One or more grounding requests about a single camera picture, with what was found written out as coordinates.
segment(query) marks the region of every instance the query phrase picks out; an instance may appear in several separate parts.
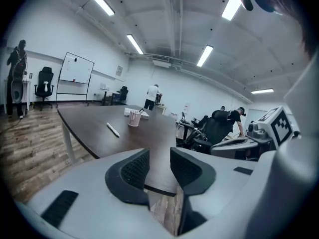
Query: whiteboard stand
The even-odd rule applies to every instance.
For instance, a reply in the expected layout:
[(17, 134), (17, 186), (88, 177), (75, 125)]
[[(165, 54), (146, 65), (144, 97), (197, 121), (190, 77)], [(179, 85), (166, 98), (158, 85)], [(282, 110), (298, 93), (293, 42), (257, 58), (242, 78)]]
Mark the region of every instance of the whiteboard stand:
[[(60, 70), (60, 74), (59, 74), (59, 79), (58, 79), (58, 84), (57, 84), (57, 88), (56, 88), (56, 95), (55, 95), (55, 103), (56, 103), (56, 107), (58, 108), (58, 103), (57, 103), (57, 95), (59, 94), (67, 94), (67, 95), (83, 95), (85, 96), (85, 102), (87, 104), (87, 106), (90, 105), (90, 103), (87, 101), (88, 98), (88, 91), (89, 91), (89, 86), (90, 86), (90, 81), (91, 81), (91, 74), (93, 71), (93, 67), (94, 67), (94, 62), (87, 60), (85, 58), (79, 57), (77, 55), (74, 55), (70, 52), (67, 52), (65, 57), (64, 57), (64, 61)], [(72, 76), (72, 74), (79, 74), (82, 76), (82, 79), (80, 79), (79, 81), (76, 81), (75, 79), (73, 79), (74, 77)], [(58, 92), (58, 87), (59, 87), (59, 82), (60, 81), (67, 81), (67, 82), (75, 82), (75, 83), (80, 83), (80, 84), (86, 84), (88, 85), (87, 89), (86, 89), (86, 94), (76, 94), (76, 93), (59, 93)]]

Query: conference table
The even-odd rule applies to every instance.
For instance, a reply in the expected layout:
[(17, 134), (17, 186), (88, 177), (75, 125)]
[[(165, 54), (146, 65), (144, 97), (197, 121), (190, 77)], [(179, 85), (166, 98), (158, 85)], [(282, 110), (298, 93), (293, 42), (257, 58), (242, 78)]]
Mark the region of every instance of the conference table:
[[(145, 188), (174, 196), (177, 181), (170, 169), (170, 148), (176, 147), (173, 118), (146, 110), (149, 119), (141, 119), (138, 127), (128, 125), (124, 108), (140, 110), (138, 106), (98, 106), (59, 108), (62, 130), (68, 156), (77, 163), (70, 133), (94, 157), (103, 158), (117, 153), (150, 149), (150, 170)], [(117, 137), (107, 127), (109, 123), (120, 135)]]

